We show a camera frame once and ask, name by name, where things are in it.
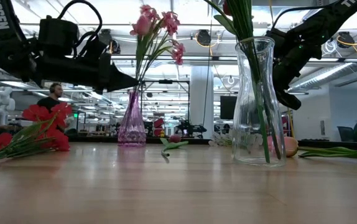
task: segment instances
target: black shirt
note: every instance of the black shirt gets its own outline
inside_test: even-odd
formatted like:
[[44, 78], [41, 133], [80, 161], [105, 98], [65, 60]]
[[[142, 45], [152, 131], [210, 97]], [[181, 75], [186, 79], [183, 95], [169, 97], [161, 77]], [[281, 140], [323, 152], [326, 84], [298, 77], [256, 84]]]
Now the black shirt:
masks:
[[58, 100], [55, 100], [55, 99], [51, 98], [51, 97], [46, 97], [46, 98], [43, 98], [43, 99], [39, 100], [39, 101], [37, 102], [37, 104], [38, 104], [39, 106], [44, 106], [44, 107], [46, 107], [46, 108], [49, 110], [49, 112], [51, 113], [51, 112], [52, 112], [52, 108], [53, 108], [55, 105], [60, 104], [60, 102], [59, 102]]

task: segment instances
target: clear glass vase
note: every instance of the clear glass vase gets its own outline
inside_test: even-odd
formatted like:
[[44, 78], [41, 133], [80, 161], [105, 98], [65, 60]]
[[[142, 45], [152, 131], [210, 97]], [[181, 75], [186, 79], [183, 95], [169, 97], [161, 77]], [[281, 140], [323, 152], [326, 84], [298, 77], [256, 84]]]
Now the clear glass vase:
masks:
[[141, 147], [146, 145], [144, 122], [139, 107], [139, 92], [129, 95], [129, 104], [118, 134], [118, 146]]
[[284, 131], [272, 84], [274, 41], [252, 37], [236, 45], [239, 92], [233, 127], [233, 158], [259, 166], [285, 164]]

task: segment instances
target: white humanoid robot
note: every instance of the white humanoid robot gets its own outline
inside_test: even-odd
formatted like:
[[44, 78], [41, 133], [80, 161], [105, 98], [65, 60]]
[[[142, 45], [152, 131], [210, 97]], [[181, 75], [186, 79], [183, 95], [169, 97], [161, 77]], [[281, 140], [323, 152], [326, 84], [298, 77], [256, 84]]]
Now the white humanoid robot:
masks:
[[11, 87], [0, 87], [0, 125], [7, 124], [9, 111], [14, 111], [16, 108], [16, 102], [10, 98], [11, 93]]

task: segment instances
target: white column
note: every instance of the white column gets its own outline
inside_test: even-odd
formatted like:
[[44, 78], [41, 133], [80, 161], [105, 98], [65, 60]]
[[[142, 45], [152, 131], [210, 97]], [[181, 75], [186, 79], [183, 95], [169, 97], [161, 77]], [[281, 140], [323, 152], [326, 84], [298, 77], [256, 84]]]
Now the white column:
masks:
[[194, 125], [203, 124], [207, 132], [204, 139], [210, 139], [213, 129], [213, 72], [211, 67], [194, 66], [190, 78], [190, 120]]

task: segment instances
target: chair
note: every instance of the chair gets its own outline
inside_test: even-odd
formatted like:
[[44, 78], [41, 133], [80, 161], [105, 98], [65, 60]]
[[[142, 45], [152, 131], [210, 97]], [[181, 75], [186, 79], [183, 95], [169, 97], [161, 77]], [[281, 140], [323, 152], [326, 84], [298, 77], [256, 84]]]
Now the chair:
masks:
[[342, 142], [353, 142], [354, 141], [354, 130], [350, 127], [338, 126], [340, 139]]

